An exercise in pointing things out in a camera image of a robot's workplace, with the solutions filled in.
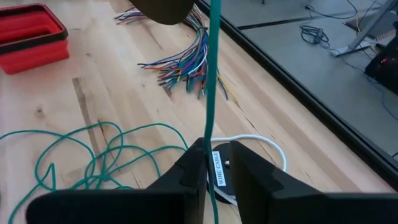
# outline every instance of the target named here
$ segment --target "floor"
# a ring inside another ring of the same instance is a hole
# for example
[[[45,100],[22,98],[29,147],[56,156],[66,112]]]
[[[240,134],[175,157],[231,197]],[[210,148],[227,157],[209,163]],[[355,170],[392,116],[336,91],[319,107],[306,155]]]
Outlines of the floor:
[[[358,14],[363,15],[373,0],[351,2]],[[384,2],[377,0],[370,13],[376,12]],[[304,42],[299,25],[308,21],[309,15],[302,4],[310,4],[324,14],[340,17],[354,14],[346,0],[266,0],[264,5],[261,0],[223,0],[222,15],[338,116],[398,159],[398,96],[385,90],[383,99],[382,92],[367,81],[359,70],[364,70],[370,62],[364,52],[334,58],[329,50]],[[330,39],[331,48],[339,48],[356,37],[344,21],[317,16],[310,25],[322,27]],[[387,44],[389,40],[391,37],[380,42]],[[371,57],[375,55],[370,49],[366,53]]]

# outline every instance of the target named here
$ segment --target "red plastic case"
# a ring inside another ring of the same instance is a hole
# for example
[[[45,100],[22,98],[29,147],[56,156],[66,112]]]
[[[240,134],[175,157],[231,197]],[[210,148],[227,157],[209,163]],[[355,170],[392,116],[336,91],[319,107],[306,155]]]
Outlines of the red plastic case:
[[[68,31],[44,4],[0,9],[0,67],[15,74],[69,57]]]

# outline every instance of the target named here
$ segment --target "wooden workbench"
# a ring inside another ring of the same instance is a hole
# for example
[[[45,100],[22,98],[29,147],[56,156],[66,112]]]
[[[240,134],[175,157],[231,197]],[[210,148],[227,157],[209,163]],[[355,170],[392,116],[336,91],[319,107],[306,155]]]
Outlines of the wooden workbench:
[[[29,0],[2,1],[0,6]],[[113,16],[128,8],[124,0],[41,0],[53,10],[69,31],[70,58],[9,76],[0,72],[0,134],[20,129],[48,129],[67,133],[98,121],[114,121],[124,130],[164,122],[177,128],[188,144],[203,136],[205,99],[186,94],[184,85],[171,92],[157,85],[157,74],[143,71],[137,63],[151,62],[189,46],[194,33],[183,25],[163,26],[142,21],[117,26]],[[220,35],[219,68],[239,106],[217,94],[213,136],[261,134],[285,151],[288,173],[331,192],[391,192],[392,189],[334,134],[302,106],[267,71],[226,34]],[[76,138],[93,146],[95,154],[105,149],[116,134],[84,132]],[[126,137],[129,144],[155,149],[165,144],[182,146],[178,137],[164,128],[151,128]],[[0,142],[0,223],[8,221],[18,201],[36,184],[34,164],[54,137],[41,134],[13,136]],[[242,141],[253,151],[280,166],[278,153],[267,144]],[[139,156],[124,152],[118,163]],[[165,172],[181,152],[155,155]],[[71,142],[57,146],[40,168],[56,164],[58,188],[82,178],[90,155]],[[150,159],[143,159],[114,175],[121,183],[145,188],[156,178]],[[44,193],[38,190],[35,196]],[[218,204],[220,223],[239,223],[238,210]],[[15,223],[23,223],[22,207]],[[205,223],[212,223],[209,198]]]

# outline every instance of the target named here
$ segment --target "green wire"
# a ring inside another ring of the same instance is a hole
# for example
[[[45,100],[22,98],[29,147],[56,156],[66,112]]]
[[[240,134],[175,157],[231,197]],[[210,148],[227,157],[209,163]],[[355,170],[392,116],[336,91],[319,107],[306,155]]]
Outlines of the green wire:
[[[209,169],[209,192],[211,204],[213,205],[214,223],[218,224],[218,209],[214,193],[213,168],[211,161],[211,134],[213,132],[215,105],[216,105],[216,84],[217,84],[217,60],[218,60],[218,33],[220,31],[221,0],[211,0],[210,3],[210,34],[208,52],[208,75],[206,81],[206,127],[205,147],[208,153]]]
[[[98,126],[102,126],[102,125],[114,126],[119,131],[119,134],[116,137],[112,138],[112,140],[110,140],[110,142],[106,146],[106,150],[104,152],[102,152],[101,154],[97,155],[97,156],[95,156],[93,154],[93,150],[88,145],[86,145],[85,143],[83,143],[83,142],[71,137],[72,135],[74,135],[76,133],[79,133],[81,131],[86,131],[86,130],[89,130],[89,129],[92,129],[92,128],[95,128],[95,127],[98,127]],[[153,127],[153,126],[164,126],[166,128],[169,128],[169,129],[175,131],[178,134],[178,136],[180,137],[180,139],[182,140],[182,142],[184,144],[184,147],[171,146],[170,145],[170,146],[162,146],[162,147],[157,148],[157,149],[155,149],[153,151],[147,151],[144,148],[141,148],[139,146],[124,145],[124,141],[123,141],[124,135],[132,133],[134,131],[138,131],[138,130],[143,129],[143,128],[149,128],[149,127]],[[4,138],[6,138],[8,136],[11,136],[13,134],[22,134],[22,133],[50,134],[50,135],[53,135],[53,136],[56,136],[56,137],[59,137],[59,138],[56,141],[54,141],[49,147],[47,147],[43,151],[43,153],[41,153],[39,158],[37,159],[37,162],[35,164],[35,169],[34,169],[34,174],[35,174],[35,179],[37,181],[37,185],[35,187],[33,187],[29,191],[29,193],[16,205],[16,207],[14,208],[14,210],[10,214],[10,217],[9,217],[9,220],[8,220],[8,224],[12,224],[13,223],[14,217],[15,217],[16,213],[18,212],[18,210],[20,209],[20,207],[26,202],[26,200],[28,200],[32,196],[32,194],[39,187],[42,187],[43,189],[49,190],[51,192],[57,190],[57,180],[56,180],[56,175],[55,175],[55,164],[51,163],[49,165],[49,167],[47,168],[47,171],[45,172],[43,177],[40,177],[40,175],[39,175],[39,167],[40,167],[40,163],[41,163],[42,159],[45,157],[45,155],[51,149],[53,149],[57,144],[62,142],[63,140],[67,139],[67,140],[71,140],[71,141],[74,141],[74,142],[80,144],[85,149],[87,149],[87,151],[90,153],[90,156],[91,156],[91,161],[86,166],[84,178],[79,180],[74,185],[72,185],[69,189],[78,189],[78,188],[80,188],[82,186],[84,186],[84,189],[100,189],[101,188],[101,184],[104,181],[107,181],[107,180],[111,181],[111,182],[113,182],[114,184],[117,185],[117,187],[115,189],[133,189],[132,187],[123,186],[122,184],[120,184],[117,180],[115,180],[115,179],[113,179],[111,177],[111,174],[113,174],[113,173],[115,173],[115,172],[117,172],[117,171],[119,171],[119,170],[121,170],[121,169],[123,169],[123,168],[125,168],[125,167],[127,167],[127,166],[129,166],[129,165],[131,165],[131,164],[133,164],[135,162],[137,162],[139,159],[142,159],[143,157],[149,156],[152,159],[152,162],[155,165],[157,175],[160,177],[160,175],[161,175],[160,174],[160,169],[159,169],[159,166],[156,163],[156,160],[153,157],[153,154],[156,153],[156,152],[160,152],[160,151],[166,150],[166,149],[179,149],[179,150],[182,150],[182,151],[186,151],[188,149],[188,145],[185,142],[184,138],[182,137],[181,133],[179,133],[175,128],[173,128],[173,127],[171,127],[171,126],[169,126],[167,124],[164,124],[164,123],[148,124],[148,125],[140,126],[138,128],[135,128],[135,129],[132,129],[132,130],[129,130],[129,131],[126,131],[126,132],[122,132],[121,128],[117,124],[106,121],[106,122],[96,123],[96,124],[93,124],[91,126],[87,126],[87,127],[84,127],[84,128],[79,128],[79,129],[74,130],[74,131],[72,131],[72,132],[70,132],[68,134],[59,134],[59,133],[55,133],[55,132],[51,132],[51,131],[35,130],[35,129],[34,130],[13,131],[13,132],[10,132],[10,133],[7,133],[7,134],[4,134],[4,135],[0,136],[0,140],[3,140]],[[115,142],[117,139],[120,139],[120,145],[112,146],[113,142]],[[113,170],[111,170],[112,166],[116,164],[116,161],[118,160],[118,158],[119,158],[119,156],[120,156],[120,154],[121,154],[123,149],[138,149],[138,150],[143,152],[143,155],[141,155],[141,156],[139,156],[139,157],[137,157],[137,158],[135,158],[135,159],[133,159],[133,160],[131,160],[131,161],[129,161],[129,162],[123,164],[123,165],[120,165],[120,166],[114,168]],[[117,151],[118,152],[117,156],[115,157],[115,160],[111,163],[111,165],[107,167],[106,166],[106,162],[105,162],[106,161],[105,160],[106,156],[109,153],[113,152],[113,151]],[[99,175],[94,175],[94,171],[95,171],[95,167],[96,167],[96,161],[98,159],[102,159],[104,162],[103,162],[103,165],[101,166],[101,170],[100,170]],[[47,177],[49,175],[51,176],[51,180],[52,180],[51,187],[44,183],[44,181],[47,180]],[[95,182],[97,182],[97,184],[95,185],[95,187],[92,188],[91,186]]]

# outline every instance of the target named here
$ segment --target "bundle of colored wires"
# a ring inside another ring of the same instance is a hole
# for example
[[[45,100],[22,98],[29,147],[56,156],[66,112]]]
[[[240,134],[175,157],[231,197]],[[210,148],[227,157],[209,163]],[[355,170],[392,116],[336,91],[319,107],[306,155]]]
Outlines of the bundle of colored wires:
[[[133,22],[146,19],[143,13],[132,8],[115,17],[117,24],[132,24]],[[173,56],[160,59],[152,63],[139,63],[143,69],[159,72],[158,83],[160,86],[170,90],[178,82],[185,82],[188,93],[194,89],[198,90],[198,98],[205,95],[206,76],[208,75],[208,41],[207,28],[204,25],[199,8],[194,5],[191,13],[183,23],[194,30],[197,34],[193,43],[185,50]],[[235,103],[238,103],[232,92],[217,71],[217,81],[228,99],[231,96]]]

